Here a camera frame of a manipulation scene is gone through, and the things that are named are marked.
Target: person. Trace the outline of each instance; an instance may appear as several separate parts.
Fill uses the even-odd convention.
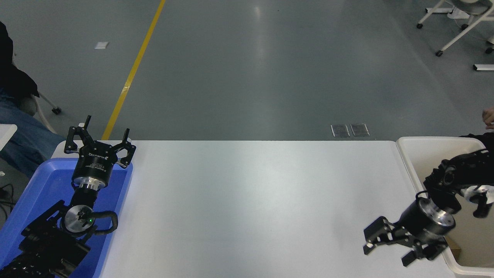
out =
[[[486,124],[486,129],[494,130],[494,106],[482,110],[482,121]],[[486,132],[482,135],[464,135],[460,137],[475,138],[482,142],[489,152],[494,153],[494,132]]]
[[[49,159],[65,138],[50,132],[42,123],[20,109],[31,95],[39,97],[38,86],[12,64],[13,41],[0,21],[0,124],[15,124],[17,131],[0,151],[0,157],[28,178]]]

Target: blue plastic tray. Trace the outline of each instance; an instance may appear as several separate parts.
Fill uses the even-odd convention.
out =
[[[59,200],[64,200],[66,205],[70,203],[74,194],[71,178],[76,163],[76,158],[54,158],[38,167],[0,231],[0,269],[21,254],[18,249],[20,242],[24,239],[21,231],[32,220]],[[98,194],[94,205],[95,211],[112,210],[117,214],[120,212],[130,184],[131,173],[132,164],[126,169],[118,165],[114,166],[108,186],[100,190]],[[111,226],[111,221],[110,219],[98,219],[96,224],[99,229],[107,229]],[[71,278],[99,277],[112,234],[94,235],[87,241],[86,244],[91,247],[91,250],[72,273]]]

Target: robotic arm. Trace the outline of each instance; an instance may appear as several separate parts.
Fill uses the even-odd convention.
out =
[[[455,227],[453,214],[461,210],[456,194],[477,204],[474,217],[485,218],[494,202],[493,185],[494,159],[486,149],[443,160],[397,222],[381,216],[364,229],[364,254],[380,245],[400,244],[412,249],[402,257],[405,267],[415,259],[434,260],[448,246],[444,235]]]
[[[101,189],[108,186],[113,165],[126,168],[135,152],[135,146],[125,131],[122,142],[111,146],[95,141],[87,132],[91,116],[84,124],[70,127],[65,153],[78,153],[79,159],[72,175],[74,195],[68,206],[60,200],[32,221],[21,234],[25,237],[19,245],[22,254],[0,270],[0,278],[67,278],[81,263],[90,247],[87,240],[93,235],[113,232],[118,226],[113,211],[94,212],[93,207]],[[78,148],[74,136],[79,136],[83,146]],[[118,158],[125,149],[127,155]],[[97,230],[96,219],[111,218],[109,229]]]

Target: black jacket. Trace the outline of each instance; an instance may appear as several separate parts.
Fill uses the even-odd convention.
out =
[[[38,86],[29,75],[12,64],[13,42],[7,28],[0,21],[0,88],[17,101],[31,94],[38,94]]]

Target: blue jeans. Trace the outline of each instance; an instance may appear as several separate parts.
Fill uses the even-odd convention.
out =
[[[0,151],[0,157],[30,178],[49,159],[65,138],[49,131],[42,123],[22,112],[13,98],[0,88],[0,124],[15,124],[17,131]]]

